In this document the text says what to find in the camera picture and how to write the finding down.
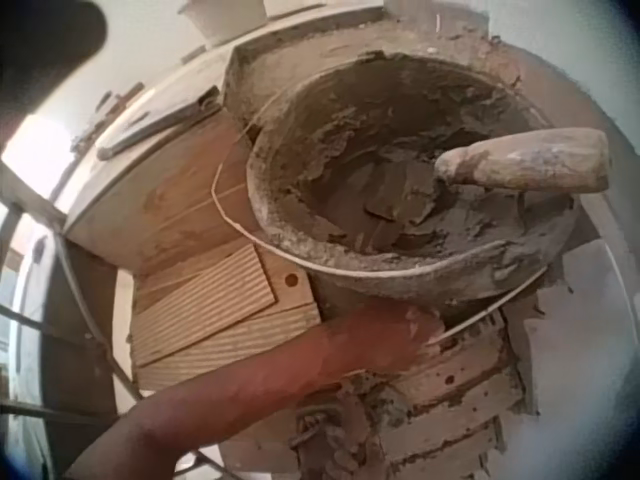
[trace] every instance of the hand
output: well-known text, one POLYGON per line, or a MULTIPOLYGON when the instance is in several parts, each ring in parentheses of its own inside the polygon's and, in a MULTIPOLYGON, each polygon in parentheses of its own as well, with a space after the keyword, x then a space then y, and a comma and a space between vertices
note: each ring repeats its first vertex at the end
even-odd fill
POLYGON ((345 368, 377 373, 408 369, 420 347, 444 331, 436 313, 381 298, 372 299, 351 315, 326 325, 332 349, 345 368))

